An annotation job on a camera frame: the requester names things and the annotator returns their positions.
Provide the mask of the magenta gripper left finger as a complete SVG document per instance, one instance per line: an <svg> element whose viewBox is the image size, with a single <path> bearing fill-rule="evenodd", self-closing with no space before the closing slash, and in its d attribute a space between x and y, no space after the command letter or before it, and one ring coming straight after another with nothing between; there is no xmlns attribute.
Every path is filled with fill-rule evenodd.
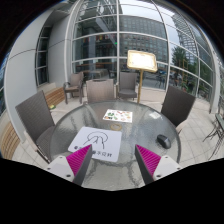
<svg viewBox="0 0 224 224"><path fill-rule="evenodd" d="M76 152L65 156L58 156L46 170L65 180L81 186L92 158L92 146L85 146Z"/></svg>

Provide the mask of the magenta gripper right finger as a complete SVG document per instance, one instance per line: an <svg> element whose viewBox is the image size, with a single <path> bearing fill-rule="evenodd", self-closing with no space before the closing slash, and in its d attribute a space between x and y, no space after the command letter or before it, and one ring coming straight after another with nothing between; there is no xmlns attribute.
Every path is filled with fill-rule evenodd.
<svg viewBox="0 0 224 224"><path fill-rule="evenodd" d="M135 157L145 184L181 170L181 166L168 155L159 156L140 145L135 145Z"/></svg>

